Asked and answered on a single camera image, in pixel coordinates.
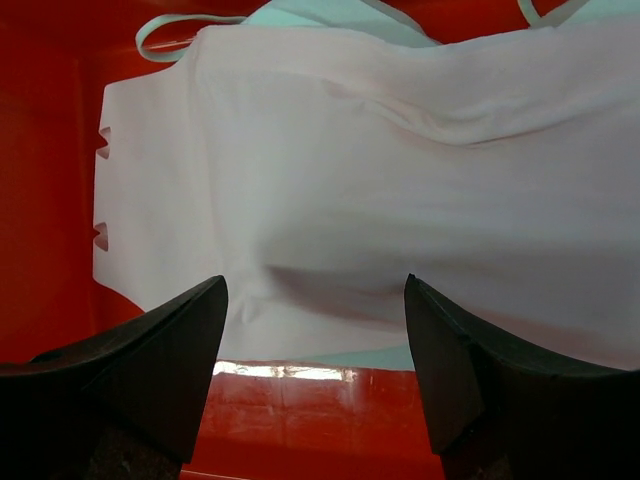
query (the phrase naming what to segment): pink fabric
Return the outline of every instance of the pink fabric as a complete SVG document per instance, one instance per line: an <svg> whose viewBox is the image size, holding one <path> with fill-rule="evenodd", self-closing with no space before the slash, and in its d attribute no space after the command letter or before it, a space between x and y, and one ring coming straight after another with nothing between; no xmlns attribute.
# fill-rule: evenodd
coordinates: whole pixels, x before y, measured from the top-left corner
<svg viewBox="0 0 640 480"><path fill-rule="evenodd" d="M640 368L640 20L412 49L203 29L110 85L96 279L151 309L208 276L220 356L406 343L414 273L577 358Z"/></svg>

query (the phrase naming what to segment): red container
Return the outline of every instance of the red container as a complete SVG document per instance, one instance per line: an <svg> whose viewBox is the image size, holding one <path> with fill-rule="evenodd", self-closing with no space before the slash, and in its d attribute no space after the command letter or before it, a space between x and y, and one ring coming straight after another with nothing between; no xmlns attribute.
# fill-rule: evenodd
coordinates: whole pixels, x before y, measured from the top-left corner
<svg viewBox="0 0 640 480"><path fill-rule="evenodd" d="M0 2L0 362L137 315L91 275L93 168L104 86L164 68L133 37L162 13L249 14L263 0ZM525 28L516 0L393 0L456 42ZM539 0L545 13L563 0ZM151 43L188 40L197 23ZM415 375L220 362L183 478L441 479Z"/></svg>

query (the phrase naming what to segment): red surface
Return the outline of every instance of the red surface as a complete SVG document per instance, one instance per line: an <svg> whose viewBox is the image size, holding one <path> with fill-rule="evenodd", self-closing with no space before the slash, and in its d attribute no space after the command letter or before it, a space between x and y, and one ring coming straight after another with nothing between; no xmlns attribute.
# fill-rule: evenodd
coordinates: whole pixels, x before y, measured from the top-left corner
<svg viewBox="0 0 640 480"><path fill-rule="evenodd" d="M162 68L138 57L137 28L161 13L246 14L261 3L0 2L0 362L26 361L139 312L91 280L103 88ZM516 0L389 3L443 42L526 26ZM542 13L560 3L536 2ZM151 42L187 39L197 28L168 28ZM251 479L440 478L415 376L344 372L350 381L215 376L188 468Z"/></svg>

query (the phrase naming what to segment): black plastic part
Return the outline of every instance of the black plastic part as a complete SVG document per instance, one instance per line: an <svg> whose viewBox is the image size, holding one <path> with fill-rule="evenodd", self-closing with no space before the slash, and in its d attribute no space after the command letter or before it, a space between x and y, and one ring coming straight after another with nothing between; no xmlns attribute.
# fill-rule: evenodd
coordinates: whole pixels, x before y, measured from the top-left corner
<svg viewBox="0 0 640 480"><path fill-rule="evenodd" d="M413 276L405 309L448 480L640 478L640 372L528 343Z"/></svg>
<svg viewBox="0 0 640 480"><path fill-rule="evenodd" d="M0 365L0 478L177 478L228 304L222 277L87 340Z"/></svg>

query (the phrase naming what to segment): red plastic tray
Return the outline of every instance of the red plastic tray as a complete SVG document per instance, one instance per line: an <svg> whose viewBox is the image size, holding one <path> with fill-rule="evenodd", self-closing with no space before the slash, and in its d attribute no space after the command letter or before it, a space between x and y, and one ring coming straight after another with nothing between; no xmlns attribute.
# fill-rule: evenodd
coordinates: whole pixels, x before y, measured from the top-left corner
<svg viewBox="0 0 640 480"><path fill-rule="evenodd" d="M249 14L262 0L0 2L0 362L80 340L137 315L92 281L93 165L104 86L163 68L139 26L162 13ZM516 0L393 0L431 37L525 28ZM563 0L539 0L545 13ZM186 40L167 28L151 42ZM219 363L183 477L441 479L415 375Z"/></svg>

